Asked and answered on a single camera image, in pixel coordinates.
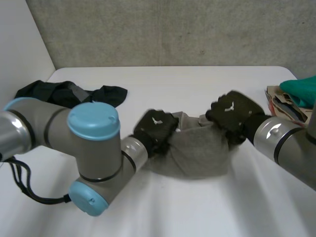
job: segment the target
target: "gray robot arm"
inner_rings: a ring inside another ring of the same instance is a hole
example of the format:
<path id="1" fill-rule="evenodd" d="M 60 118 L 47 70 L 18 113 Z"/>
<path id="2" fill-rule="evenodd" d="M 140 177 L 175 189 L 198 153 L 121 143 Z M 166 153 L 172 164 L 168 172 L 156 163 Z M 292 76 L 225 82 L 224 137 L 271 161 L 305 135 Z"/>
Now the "gray robot arm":
<path id="1" fill-rule="evenodd" d="M 43 145 L 74 156 L 80 177 L 69 196 L 82 211 L 100 215 L 148 159 L 137 137 L 119 136 L 117 111 L 104 103 L 67 109 L 18 98 L 0 112 L 0 159 Z"/>
<path id="2" fill-rule="evenodd" d="M 262 115 L 250 117 L 244 129 L 258 151 L 316 190 L 316 105 L 307 129 Z"/>

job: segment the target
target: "gray cloth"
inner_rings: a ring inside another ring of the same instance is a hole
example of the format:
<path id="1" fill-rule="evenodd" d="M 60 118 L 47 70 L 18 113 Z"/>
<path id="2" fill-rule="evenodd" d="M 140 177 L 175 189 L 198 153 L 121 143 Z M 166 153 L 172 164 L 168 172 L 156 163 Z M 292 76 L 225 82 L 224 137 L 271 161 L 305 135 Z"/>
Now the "gray cloth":
<path id="1" fill-rule="evenodd" d="M 200 118 L 189 117 L 184 112 L 173 115 L 179 118 L 179 125 L 169 140 L 168 153 L 149 159 L 144 168 L 188 179 L 226 174 L 229 157 L 224 133 L 205 115 Z"/>

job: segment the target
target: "black cable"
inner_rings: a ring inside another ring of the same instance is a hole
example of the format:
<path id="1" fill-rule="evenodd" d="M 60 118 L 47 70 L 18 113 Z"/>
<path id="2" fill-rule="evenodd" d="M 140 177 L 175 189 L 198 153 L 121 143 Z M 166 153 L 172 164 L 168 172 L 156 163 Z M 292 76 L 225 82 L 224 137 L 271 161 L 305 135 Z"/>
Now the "black cable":
<path id="1" fill-rule="evenodd" d="M 10 164 L 15 184 L 20 188 L 22 193 L 24 193 L 26 196 L 30 197 L 31 199 L 37 202 L 40 202 L 42 204 L 46 204 L 46 205 L 59 204 L 63 202 L 67 203 L 71 201 L 68 194 L 64 195 L 61 198 L 44 198 L 44 197 L 37 196 L 31 188 L 31 169 L 29 168 L 29 166 L 25 164 L 24 162 L 17 160 L 15 157 L 11 157 L 5 160 L 4 162 L 7 162 Z M 26 186 L 22 182 L 22 167 L 27 172 Z"/>

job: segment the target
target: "fabric pile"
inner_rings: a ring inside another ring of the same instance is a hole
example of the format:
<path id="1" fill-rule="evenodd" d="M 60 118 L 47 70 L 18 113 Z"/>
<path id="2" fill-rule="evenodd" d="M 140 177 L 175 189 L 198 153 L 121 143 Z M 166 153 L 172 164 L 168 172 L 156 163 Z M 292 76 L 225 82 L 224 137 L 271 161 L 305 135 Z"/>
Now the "fabric pile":
<path id="1" fill-rule="evenodd" d="M 266 97 L 272 115 L 308 125 L 316 101 L 316 76 L 268 86 Z"/>
<path id="2" fill-rule="evenodd" d="M 177 112 L 173 116 L 179 119 L 179 123 L 169 139 L 167 154 L 150 158 L 144 168 L 183 179 L 226 174 L 229 145 L 224 131 L 208 121 L 205 115 L 194 118 L 184 112 Z"/>

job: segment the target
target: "gray concrete wall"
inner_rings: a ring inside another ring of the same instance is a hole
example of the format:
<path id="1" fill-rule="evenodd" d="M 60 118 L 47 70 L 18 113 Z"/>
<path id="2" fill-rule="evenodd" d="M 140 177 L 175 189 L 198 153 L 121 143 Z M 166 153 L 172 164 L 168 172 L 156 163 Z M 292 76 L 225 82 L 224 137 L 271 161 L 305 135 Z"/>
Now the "gray concrete wall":
<path id="1" fill-rule="evenodd" d="M 56 68 L 278 65 L 316 74 L 315 0 L 27 0 Z"/>

